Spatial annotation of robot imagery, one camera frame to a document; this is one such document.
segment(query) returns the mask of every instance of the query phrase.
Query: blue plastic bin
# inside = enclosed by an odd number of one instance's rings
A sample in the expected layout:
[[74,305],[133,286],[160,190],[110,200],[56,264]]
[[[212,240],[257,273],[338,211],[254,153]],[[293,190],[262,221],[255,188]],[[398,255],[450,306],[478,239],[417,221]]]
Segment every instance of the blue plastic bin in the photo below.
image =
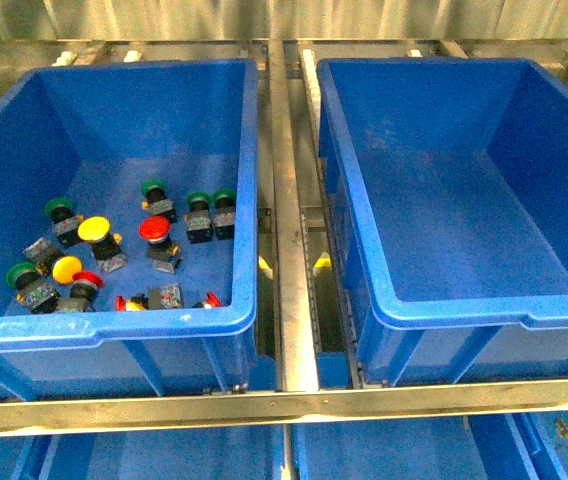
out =
[[319,79],[366,380],[568,377],[568,89],[527,60],[328,60]]
[[568,412],[514,417],[540,480],[568,480]]
[[36,479],[51,437],[0,438],[0,479]]
[[[323,387],[347,385],[337,362],[334,354],[319,356],[320,378],[329,382]],[[344,372],[341,385],[336,372]],[[301,480],[538,478],[512,415],[469,423],[467,429],[461,417],[443,417],[296,425],[295,461]]]
[[[249,60],[161,62],[26,74],[0,100],[0,400],[163,395],[243,385],[255,358],[257,69]],[[191,245],[153,270],[138,226],[141,184],[161,178],[178,215],[193,191],[237,192],[233,241]],[[22,249],[54,239],[43,208],[66,196],[123,236],[96,313],[30,315],[4,276]],[[96,271],[90,248],[67,250]],[[117,295],[179,282],[188,308],[116,312]],[[226,305],[190,308],[213,291]],[[68,294],[68,288],[60,293]]]
[[[251,370],[275,388],[275,362]],[[0,438],[0,479],[279,479],[281,426]]]

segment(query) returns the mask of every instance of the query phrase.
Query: empty blue bin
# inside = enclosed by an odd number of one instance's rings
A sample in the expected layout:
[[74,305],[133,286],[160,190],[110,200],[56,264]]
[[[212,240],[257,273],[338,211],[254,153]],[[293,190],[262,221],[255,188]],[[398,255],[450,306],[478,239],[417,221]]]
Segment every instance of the empty blue bin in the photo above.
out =
[[366,380],[568,377],[568,89],[527,60],[327,60],[319,79]]
[[[249,60],[161,62],[26,74],[0,100],[0,400],[226,390],[255,359],[257,69]],[[237,192],[235,239],[191,245],[174,275],[151,268],[140,187],[166,184],[178,216],[193,191]],[[65,196],[123,237],[126,268],[105,274],[95,313],[31,315],[6,271]],[[66,250],[97,271],[87,244]],[[178,282],[180,310],[114,311],[118,295]],[[59,287],[68,295],[68,287]],[[214,292],[223,307],[190,308]]]
[[[323,387],[348,383],[346,359],[318,358]],[[300,424],[293,427],[301,480],[537,480],[512,415]]]

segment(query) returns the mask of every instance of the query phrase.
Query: yellow mushroom button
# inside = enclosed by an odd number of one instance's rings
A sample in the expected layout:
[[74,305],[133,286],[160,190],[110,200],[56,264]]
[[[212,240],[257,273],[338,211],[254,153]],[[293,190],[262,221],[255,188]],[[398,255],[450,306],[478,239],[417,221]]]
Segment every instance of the yellow mushroom button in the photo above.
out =
[[62,285],[71,283],[73,275],[82,271],[82,261],[71,255],[60,258],[53,265],[53,279]]
[[91,217],[84,220],[77,234],[85,242],[99,242],[111,229],[111,223],[104,217]]

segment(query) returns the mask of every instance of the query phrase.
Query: bin bottom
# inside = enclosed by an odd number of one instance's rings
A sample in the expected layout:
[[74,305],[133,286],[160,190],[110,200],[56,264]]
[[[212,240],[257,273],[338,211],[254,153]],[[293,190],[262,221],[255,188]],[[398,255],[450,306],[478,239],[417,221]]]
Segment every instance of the bin bottom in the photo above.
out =
[[568,272],[486,151],[358,159],[400,300],[568,294]]
[[[111,224],[111,233],[122,235],[122,250],[128,266],[103,274],[105,286],[100,290],[94,307],[97,312],[114,310],[115,298],[129,298],[137,293],[148,294],[148,288],[178,282],[182,286],[185,305],[190,307],[214,292],[224,305],[231,301],[233,269],[233,240],[191,245],[186,237],[183,215],[188,212],[186,197],[194,191],[213,194],[220,188],[235,188],[237,156],[229,155],[174,155],[165,158],[129,158],[100,161],[82,161],[70,186],[59,191],[74,203],[77,214],[88,218],[104,216]],[[151,267],[147,258],[147,243],[138,233],[140,223],[148,218],[142,209],[145,200],[140,193],[142,183],[148,179],[162,179],[166,193],[175,203],[178,221],[171,227],[171,238],[181,248],[183,261],[175,274],[159,272]],[[50,220],[41,212],[25,212],[42,216],[42,229],[32,232],[32,241],[40,236],[54,239]],[[15,258],[19,259],[26,245],[15,245]],[[82,243],[65,250],[79,257],[85,269],[99,272],[91,256],[89,245]],[[57,286],[63,296],[69,287]],[[13,301],[6,315],[24,315],[26,310]]]

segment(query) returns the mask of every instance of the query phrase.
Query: blue bin lower shelf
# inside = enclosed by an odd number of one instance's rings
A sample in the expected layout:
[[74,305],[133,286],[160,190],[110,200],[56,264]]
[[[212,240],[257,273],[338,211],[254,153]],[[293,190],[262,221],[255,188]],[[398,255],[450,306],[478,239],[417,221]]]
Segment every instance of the blue bin lower shelf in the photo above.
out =
[[[323,388],[344,388],[344,354],[318,356]],[[512,415],[422,418],[293,427],[302,480],[535,480],[527,445]]]
[[568,412],[516,415],[541,480],[568,480]]
[[[260,357],[250,379],[274,389],[275,362]],[[280,426],[0,438],[0,479],[279,479],[282,442]]]

